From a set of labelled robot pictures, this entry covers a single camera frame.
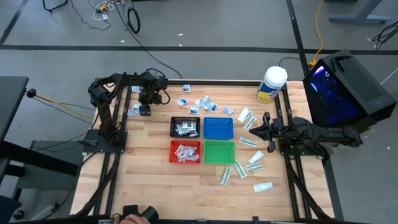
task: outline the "wooden table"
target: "wooden table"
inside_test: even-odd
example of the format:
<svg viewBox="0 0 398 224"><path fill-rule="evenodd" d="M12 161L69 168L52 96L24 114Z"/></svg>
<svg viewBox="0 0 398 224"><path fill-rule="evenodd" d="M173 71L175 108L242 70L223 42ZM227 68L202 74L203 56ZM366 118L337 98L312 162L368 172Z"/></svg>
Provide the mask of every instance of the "wooden table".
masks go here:
<svg viewBox="0 0 398 224"><path fill-rule="evenodd" d="M293 115L311 120L302 82L288 82L287 86ZM258 102L256 90L256 86L191 85L191 92L184 93L181 85L169 85L167 89L171 97L169 104L152 105L150 117L128 117L126 151L121 156L112 213L122 213L124 205L138 204L140 212L148 205L153 206L162 219L252 220L253 216L258 216L260 220L293 220L284 158L278 149L274 153L267 153L267 142L243 129L245 123L237 120L244 107L252 110L257 118L253 127L262 124L261 118L265 111L269 111L272 118L276 117L275 104ZM234 119L233 141L235 141L236 159L246 166L247 160L257 150L262 150L263 170L248 172L247 177L240 179L230 165L231 177L228 185L223 186L220 185L220 179L224 165L169 163L170 141L174 139L169 137L170 117L195 116L188 113L189 106L194 105L195 100L203 99L205 95L217 103L218 107L215 113L201 108L199 114L201 120L203 121L206 116L228 117L222 110L226 106L234 109L231 117ZM176 104L181 97L188 100L184 108ZM138 94L133 93L130 107L137 101ZM124 99L119 111L120 119L123 105ZM203 133L198 140L203 142L202 136ZM240 144L241 136L257 140L257 148ZM95 155L82 168L73 199L72 214L79 211L96 190L103 156L103 154ZM302 164L308 191L323 211L333 217L321 160L316 156L302 156ZM269 181L274 184L271 190L254 192L254 184ZM106 189L100 213L104 213L107 194ZM303 217L300 194L297 195L297 200L300 216Z"/></svg>

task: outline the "gray floor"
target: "gray floor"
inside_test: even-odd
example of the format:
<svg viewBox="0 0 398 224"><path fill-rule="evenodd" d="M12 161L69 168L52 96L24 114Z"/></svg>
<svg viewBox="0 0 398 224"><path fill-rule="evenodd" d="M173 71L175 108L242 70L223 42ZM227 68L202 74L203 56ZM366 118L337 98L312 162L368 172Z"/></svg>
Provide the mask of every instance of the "gray floor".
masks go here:
<svg viewBox="0 0 398 224"><path fill-rule="evenodd" d="M57 4L63 0L47 0ZM0 7L0 30L5 30L22 0L3 0ZM74 0L84 20L104 28L93 20L93 10L86 1ZM317 49L315 14L319 1L293 0L295 13L306 49ZM383 26L334 24L331 13L356 12L364 1L326 1L319 15L319 25L326 49L372 50L373 38ZM384 0L374 11L398 19L398 2ZM281 0L164 0L136 3L142 22L137 38L150 46L205 47L272 47L296 48L285 1ZM80 22L70 3L54 11L42 9L41 1L29 0L9 34L6 45L91 45L137 46L125 31L117 12L109 13L111 27L103 32L91 30ZM398 50L398 36L382 50ZM282 57L296 54L254 52L153 52L163 62L175 67L184 78L258 80ZM311 61L313 55L307 55ZM383 81L397 69L398 55L358 55L359 61ZM301 80L303 72L298 60L284 60L282 66L291 80ZM170 78L174 72L161 66L145 52L77 51L77 50L0 50L0 75L25 75L28 88L62 102L90 106L87 87L96 77L114 72L140 72L149 67L164 71ZM398 76L383 86L398 98ZM81 111L92 116L92 111ZM347 221L396 223L398 206L398 149L396 146L398 114L380 122L363 134L360 148L345 149L332 155L333 170ZM29 146L31 140L61 141L83 133L89 125L77 121L37 101L24 98L6 136L10 142ZM8 177L0 186L0 194L10 195L15 180ZM38 208L61 202L67 190L27 190L21 196L23 209L32 216ZM69 200L55 217L68 214Z"/></svg>

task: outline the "yellow cable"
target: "yellow cable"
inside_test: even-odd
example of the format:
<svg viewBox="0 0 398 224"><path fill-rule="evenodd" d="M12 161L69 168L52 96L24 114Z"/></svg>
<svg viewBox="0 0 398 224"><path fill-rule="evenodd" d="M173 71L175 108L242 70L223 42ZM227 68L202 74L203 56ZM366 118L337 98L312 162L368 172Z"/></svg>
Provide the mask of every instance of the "yellow cable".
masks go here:
<svg viewBox="0 0 398 224"><path fill-rule="evenodd" d="M321 38L321 33L319 32L319 28L318 28L318 15L319 15L319 11L321 9L322 3L323 3L323 0L321 0L321 3L318 6L317 16L315 17L315 27L317 28L318 39L321 42L321 48L313 56L312 62L310 62L310 66L312 66L312 67L314 67L315 64L317 63L317 56L318 56L319 52L321 52L321 50L323 49L323 42L322 42L322 38Z"/></svg>
<svg viewBox="0 0 398 224"><path fill-rule="evenodd" d="M75 111L75 110L73 110L73 109L70 109L69 107L67 107L67 106L65 106L65 105L63 105L63 104L61 104L61 103L58 102L58 101L51 100L51 99L49 99L49 98L47 98L47 97L45 97L45 96L40 96L40 95L38 95L38 94L36 94L36 96L39 97L39 98L42 99L42 100L45 100L45 101L48 101L48 102L51 102L51 103L58 104L58 105L60 105L61 107L67 109L68 111L77 114L78 116L82 116L82 117L88 118L88 119L93 119L92 117L83 115L83 114L81 114L81 113L79 113L79 112L77 112L77 111Z"/></svg>

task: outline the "person's hand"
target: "person's hand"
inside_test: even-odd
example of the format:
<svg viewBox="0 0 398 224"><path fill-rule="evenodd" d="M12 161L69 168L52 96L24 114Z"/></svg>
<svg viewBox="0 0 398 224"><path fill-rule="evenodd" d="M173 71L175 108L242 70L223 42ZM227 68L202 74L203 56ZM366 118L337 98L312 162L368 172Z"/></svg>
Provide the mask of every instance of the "person's hand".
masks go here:
<svg viewBox="0 0 398 224"><path fill-rule="evenodd" d="M117 215L113 221L114 224L150 224L148 219L145 217L138 217L136 215L130 214L126 216L125 219L120 221L120 216Z"/></svg>

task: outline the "blue bin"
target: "blue bin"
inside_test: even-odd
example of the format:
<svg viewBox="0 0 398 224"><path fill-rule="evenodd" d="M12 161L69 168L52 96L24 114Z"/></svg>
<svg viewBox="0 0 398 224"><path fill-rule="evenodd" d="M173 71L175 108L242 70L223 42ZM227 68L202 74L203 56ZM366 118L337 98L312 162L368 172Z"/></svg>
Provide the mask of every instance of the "blue bin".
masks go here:
<svg viewBox="0 0 398 224"><path fill-rule="evenodd" d="M203 122L205 139L234 138L234 121L232 118L205 118Z"/></svg>

